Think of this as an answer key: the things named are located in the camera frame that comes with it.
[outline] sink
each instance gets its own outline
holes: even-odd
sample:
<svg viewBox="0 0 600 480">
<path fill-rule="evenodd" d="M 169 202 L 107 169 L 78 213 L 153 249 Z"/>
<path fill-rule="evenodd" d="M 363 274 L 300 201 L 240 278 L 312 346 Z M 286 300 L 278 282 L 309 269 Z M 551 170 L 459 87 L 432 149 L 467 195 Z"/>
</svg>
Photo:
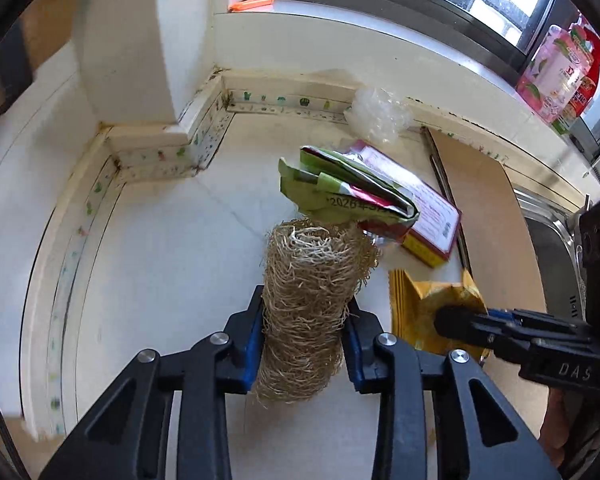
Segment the sink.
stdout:
<svg viewBox="0 0 600 480">
<path fill-rule="evenodd" d="M 536 252 L 547 312 L 563 319 L 584 320 L 580 246 L 566 227 L 571 212 L 529 190 L 515 188 L 514 192 Z"/>
</svg>

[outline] window frame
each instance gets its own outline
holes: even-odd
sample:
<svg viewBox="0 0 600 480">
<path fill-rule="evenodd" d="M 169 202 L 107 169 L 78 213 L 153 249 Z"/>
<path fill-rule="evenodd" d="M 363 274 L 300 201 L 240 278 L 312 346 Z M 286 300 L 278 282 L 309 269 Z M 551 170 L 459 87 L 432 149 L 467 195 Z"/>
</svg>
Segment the window frame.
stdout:
<svg viewBox="0 0 600 480">
<path fill-rule="evenodd" d="M 534 20 L 539 19 L 538 27 L 528 33 L 523 31 L 523 36 L 528 36 L 527 47 L 523 51 L 465 10 L 446 0 L 296 1 L 364 12 L 416 30 L 471 57 L 512 86 L 528 65 L 549 25 L 555 23 L 567 28 L 578 15 L 575 6 L 569 0 L 546 0 L 546 6 L 538 7 L 530 17 Z"/>
</svg>

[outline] yellow snack package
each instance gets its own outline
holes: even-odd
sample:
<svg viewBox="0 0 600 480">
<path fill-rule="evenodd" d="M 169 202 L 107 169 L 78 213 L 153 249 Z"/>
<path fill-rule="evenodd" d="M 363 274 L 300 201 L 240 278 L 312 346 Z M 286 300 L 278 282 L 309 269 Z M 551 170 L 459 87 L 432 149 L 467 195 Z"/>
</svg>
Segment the yellow snack package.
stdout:
<svg viewBox="0 0 600 480">
<path fill-rule="evenodd" d="M 406 270 L 389 272 L 391 332 L 410 343 L 416 350 L 445 355 L 462 348 L 480 361 L 489 350 L 438 335 L 433 325 L 436 312 L 443 306 L 464 306 L 478 314 L 486 314 L 482 296 L 467 270 L 462 283 L 414 282 Z"/>
</svg>

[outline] cutting board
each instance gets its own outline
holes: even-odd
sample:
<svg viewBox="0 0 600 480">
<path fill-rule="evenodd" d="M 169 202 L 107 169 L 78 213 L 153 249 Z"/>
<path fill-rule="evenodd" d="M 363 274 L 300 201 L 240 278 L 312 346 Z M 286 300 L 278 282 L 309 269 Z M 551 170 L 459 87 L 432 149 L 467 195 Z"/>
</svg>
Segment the cutting board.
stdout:
<svg viewBox="0 0 600 480">
<path fill-rule="evenodd" d="M 432 130 L 431 135 L 462 212 L 472 275 L 486 306 L 546 312 L 536 253 L 504 168 L 446 134 Z M 519 366 L 493 355 L 484 370 L 538 436 L 547 388 L 520 379 Z"/>
</svg>

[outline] orange clip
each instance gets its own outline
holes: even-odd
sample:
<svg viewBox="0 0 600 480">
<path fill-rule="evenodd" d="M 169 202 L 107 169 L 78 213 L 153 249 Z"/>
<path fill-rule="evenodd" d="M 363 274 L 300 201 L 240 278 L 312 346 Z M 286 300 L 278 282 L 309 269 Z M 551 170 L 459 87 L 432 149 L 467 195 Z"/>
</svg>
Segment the orange clip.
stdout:
<svg viewBox="0 0 600 480">
<path fill-rule="evenodd" d="M 265 7 L 273 4 L 273 0 L 244 0 L 236 2 L 229 6 L 231 12 L 240 12 L 241 10 L 256 9 L 257 7 Z"/>
</svg>

